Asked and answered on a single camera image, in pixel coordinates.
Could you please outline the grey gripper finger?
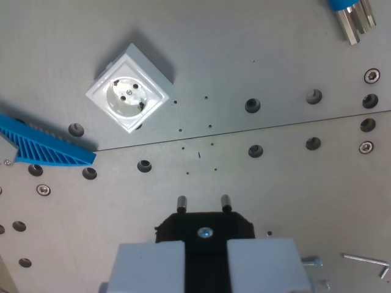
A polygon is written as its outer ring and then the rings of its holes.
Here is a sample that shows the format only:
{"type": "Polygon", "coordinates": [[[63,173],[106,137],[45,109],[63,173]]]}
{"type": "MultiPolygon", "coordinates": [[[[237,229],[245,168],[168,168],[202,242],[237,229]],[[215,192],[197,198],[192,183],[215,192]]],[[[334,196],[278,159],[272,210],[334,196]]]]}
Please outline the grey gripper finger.
{"type": "Polygon", "coordinates": [[[232,292],[310,292],[293,239],[227,241],[232,292]]]}
{"type": "Polygon", "coordinates": [[[184,292],[185,243],[121,244],[100,292],[184,292]]]}

